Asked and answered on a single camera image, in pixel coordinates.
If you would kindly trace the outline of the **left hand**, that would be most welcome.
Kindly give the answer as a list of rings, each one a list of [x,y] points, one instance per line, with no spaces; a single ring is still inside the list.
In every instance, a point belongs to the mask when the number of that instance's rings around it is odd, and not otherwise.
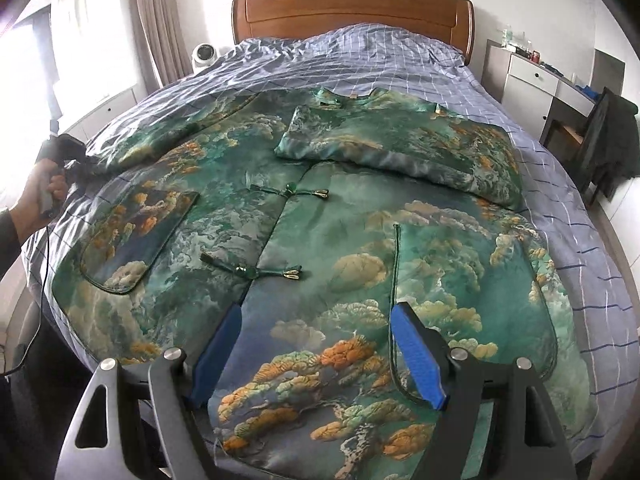
[[[51,218],[42,211],[43,197],[51,204],[64,202],[68,185],[63,170],[51,159],[41,159],[29,175],[22,195],[10,209],[20,244],[47,226]]]

